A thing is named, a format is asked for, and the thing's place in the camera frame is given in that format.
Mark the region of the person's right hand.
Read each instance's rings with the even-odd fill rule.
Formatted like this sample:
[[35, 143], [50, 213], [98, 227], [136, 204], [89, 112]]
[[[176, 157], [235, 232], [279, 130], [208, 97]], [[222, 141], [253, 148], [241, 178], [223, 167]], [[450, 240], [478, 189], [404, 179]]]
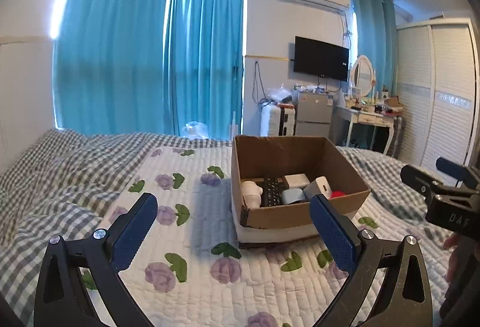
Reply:
[[456, 270], [458, 268], [458, 256], [457, 256], [457, 247], [461, 240], [461, 236], [459, 234], [451, 234], [444, 242], [443, 248], [445, 250], [452, 249], [450, 254], [450, 258], [448, 260], [448, 270], [446, 274], [446, 281], [451, 283], [456, 275]]

